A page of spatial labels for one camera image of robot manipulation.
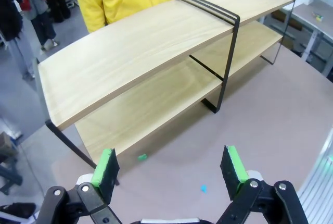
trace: blue object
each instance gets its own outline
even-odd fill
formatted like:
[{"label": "blue object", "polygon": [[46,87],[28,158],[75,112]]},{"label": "blue object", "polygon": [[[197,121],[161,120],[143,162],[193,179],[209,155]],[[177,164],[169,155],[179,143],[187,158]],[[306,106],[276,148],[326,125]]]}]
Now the blue object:
[{"label": "blue object", "polygon": [[200,187],[200,189],[201,189],[201,191],[202,191],[203,193],[207,193],[207,186],[206,186],[206,185],[202,185],[202,186]]}]

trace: screw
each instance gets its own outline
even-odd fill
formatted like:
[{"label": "screw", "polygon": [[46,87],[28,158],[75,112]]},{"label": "screw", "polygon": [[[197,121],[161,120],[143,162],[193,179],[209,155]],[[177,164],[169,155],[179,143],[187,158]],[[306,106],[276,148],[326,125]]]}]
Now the screw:
[{"label": "screw", "polygon": [[279,189],[281,189],[281,190],[286,190],[286,189],[287,189],[287,186],[286,186],[285,184],[281,183],[281,184],[279,185]]},{"label": "screw", "polygon": [[87,192],[89,190],[89,187],[88,186],[83,186],[81,189],[82,189],[83,192]]},{"label": "screw", "polygon": [[54,195],[60,195],[61,191],[60,190],[56,190],[54,191]]},{"label": "screw", "polygon": [[251,181],[250,186],[253,188],[256,188],[256,187],[258,187],[258,183],[256,181]]}]

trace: wooden shelf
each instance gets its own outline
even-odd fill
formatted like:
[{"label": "wooden shelf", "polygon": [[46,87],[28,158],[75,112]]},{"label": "wooden shelf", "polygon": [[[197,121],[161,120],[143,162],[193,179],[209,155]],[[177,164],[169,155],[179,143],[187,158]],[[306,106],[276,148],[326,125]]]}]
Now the wooden shelf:
[{"label": "wooden shelf", "polygon": [[[193,56],[223,77],[231,38],[232,36],[229,35],[217,40],[211,45],[193,53]],[[281,38],[280,34],[257,21],[239,28],[229,77],[260,56],[280,41]]]},{"label": "wooden shelf", "polygon": [[[292,0],[208,0],[241,24]],[[39,73],[52,122],[63,130],[111,99],[230,34],[226,22],[179,0],[119,20],[57,52]]]},{"label": "wooden shelf", "polygon": [[[258,22],[241,27],[230,72],[239,70],[280,38]],[[195,55],[206,55],[205,61],[224,70],[221,63],[227,59],[229,46],[230,36],[227,36]],[[120,154],[220,85],[219,79],[187,57],[109,101],[75,125],[90,156],[97,163],[104,148],[115,148]]]},{"label": "wooden shelf", "polygon": [[109,101],[75,125],[91,158],[104,148],[120,154],[220,87],[189,57]]}]

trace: green object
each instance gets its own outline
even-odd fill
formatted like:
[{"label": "green object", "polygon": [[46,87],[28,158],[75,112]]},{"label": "green object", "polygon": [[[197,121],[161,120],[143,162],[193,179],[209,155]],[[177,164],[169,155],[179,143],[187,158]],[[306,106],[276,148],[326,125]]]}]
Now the green object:
[{"label": "green object", "polygon": [[141,161],[141,160],[145,160],[147,158],[148,158],[148,156],[146,154],[143,154],[143,155],[140,155],[137,159]]},{"label": "green object", "polygon": [[109,159],[111,157],[113,150],[103,150],[102,156],[100,157],[99,163],[95,169],[94,175],[91,180],[91,184],[99,189],[100,184],[104,178],[104,174],[109,163]]},{"label": "green object", "polygon": [[238,155],[235,146],[227,146],[228,153],[234,165],[234,169],[236,171],[237,178],[240,183],[244,183],[249,179],[248,173],[246,173],[245,167],[241,162],[241,159]]}]

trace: gray desk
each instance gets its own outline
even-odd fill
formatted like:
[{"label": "gray desk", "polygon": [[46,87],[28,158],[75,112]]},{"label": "gray desk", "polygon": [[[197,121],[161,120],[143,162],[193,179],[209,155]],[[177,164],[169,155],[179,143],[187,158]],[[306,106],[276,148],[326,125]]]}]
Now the gray desk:
[{"label": "gray desk", "polygon": [[[317,21],[313,16],[313,12],[322,15],[324,17],[323,21]],[[314,28],[309,43],[302,55],[302,60],[306,61],[309,57],[310,51],[314,47],[315,41],[319,34],[325,34],[328,38],[333,40],[333,8],[320,0],[314,0],[313,3],[310,5],[301,4],[297,6],[293,11],[293,15],[297,16],[302,21],[310,24]],[[322,74],[324,76],[328,76],[332,68],[333,58],[331,56],[327,60],[327,64]]]}]

